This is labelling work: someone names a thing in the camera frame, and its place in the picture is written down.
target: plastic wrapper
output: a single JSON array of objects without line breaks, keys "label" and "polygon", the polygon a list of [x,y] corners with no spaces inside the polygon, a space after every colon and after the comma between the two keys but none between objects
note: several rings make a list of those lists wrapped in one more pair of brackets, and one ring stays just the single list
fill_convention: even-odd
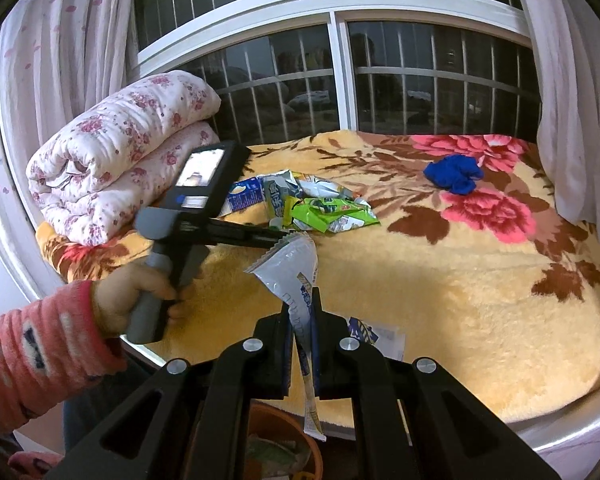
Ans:
[{"label": "plastic wrapper", "polygon": [[252,176],[231,186],[218,216],[226,216],[229,213],[247,209],[262,200],[262,183],[259,178]]},{"label": "plastic wrapper", "polygon": [[380,221],[371,211],[371,206],[362,198],[355,201],[343,198],[286,199],[288,207],[283,216],[283,227],[288,217],[294,220],[295,227],[301,230],[316,229],[321,233],[341,233]]},{"label": "plastic wrapper", "polygon": [[334,198],[354,200],[357,195],[336,182],[315,175],[283,170],[277,173],[259,175],[262,196],[267,208],[270,225],[280,228],[280,218],[284,216],[286,200],[293,198]]},{"label": "plastic wrapper", "polygon": [[397,327],[368,323],[356,317],[350,317],[348,323],[351,337],[375,346],[384,357],[402,361],[406,336]]},{"label": "plastic wrapper", "polygon": [[282,218],[288,196],[302,197],[302,188],[289,170],[258,177],[269,219]]},{"label": "plastic wrapper", "polygon": [[247,438],[247,459],[260,462],[262,478],[286,478],[289,475],[301,472],[311,456],[311,449],[307,445],[290,442],[276,442],[260,438],[252,434]]},{"label": "plastic wrapper", "polygon": [[304,382],[304,432],[326,440],[315,402],[311,365],[312,292],[318,271],[314,242],[306,234],[285,236],[245,272],[257,278],[289,308]]}]

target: child's hand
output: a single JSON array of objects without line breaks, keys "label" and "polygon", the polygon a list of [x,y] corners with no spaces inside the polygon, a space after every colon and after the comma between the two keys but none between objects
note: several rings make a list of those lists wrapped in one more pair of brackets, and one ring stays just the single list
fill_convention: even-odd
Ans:
[{"label": "child's hand", "polygon": [[[147,290],[161,300],[175,300],[178,295],[169,279],[159,270],[136,260],[114,270],[104,280],[91,285],[91,306],[96,325],[103,338],[117,337],[125,333],[129,313],[136,305],[142,290]],[[169,309],[171,318],[183,317],[184,305],[176,304]]]}]

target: white plastic bag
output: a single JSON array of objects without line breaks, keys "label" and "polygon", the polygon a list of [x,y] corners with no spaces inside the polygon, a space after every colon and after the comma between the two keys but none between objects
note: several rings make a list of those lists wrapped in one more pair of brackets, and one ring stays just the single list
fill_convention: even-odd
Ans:
[{"label": "white plastic bag", "polygon": [[289,307],[304,381],[304,432],[325,441],[315,403],[311,366],[312,291],[318,271],[314,241],[307,234],[285,236],[244,272],[258,279]]}]

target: pink sleeve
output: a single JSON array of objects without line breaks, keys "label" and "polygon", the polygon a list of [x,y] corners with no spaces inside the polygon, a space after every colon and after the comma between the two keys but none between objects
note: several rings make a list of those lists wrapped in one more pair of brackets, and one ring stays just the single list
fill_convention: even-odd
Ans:
[{"label": "pink sleeve", "polygon": [[73,282],[0,316],[0,434],[126,367],[119,339],[104,341],[91,282]]}]

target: yellow blanket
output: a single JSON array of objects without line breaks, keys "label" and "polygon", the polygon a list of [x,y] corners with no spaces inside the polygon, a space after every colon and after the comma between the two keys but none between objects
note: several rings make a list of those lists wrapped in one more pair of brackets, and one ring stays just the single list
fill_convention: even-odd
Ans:
[{"label": "yellow blanket", "polygon": [[[381,220],[313,235],[326,310],[398,326],[404,360],[431,356],[505,421],[552,412],[600,386],[600,243],[593,226],[554,210],[536,147],[504,136],[380,136],[333,132],[255,146],[247,176],[286,168],[362,193]],[[444,155],[474,156],[484,170],[463,197],[422,174]],[[226,218],[266,221],[262,205]],[[84,248],[38,230],[42,252],[68,280],[100,278],[149,248],[129,231]],[[243,273],[263,251],[213,248],[184,291],[192,315],[152,346],[164,358],[215,358],[251,335],[280,302]],[[290,397],[303,413],[297,359]],[[318,403],[320,418],[352,426],[350,402]]]}]

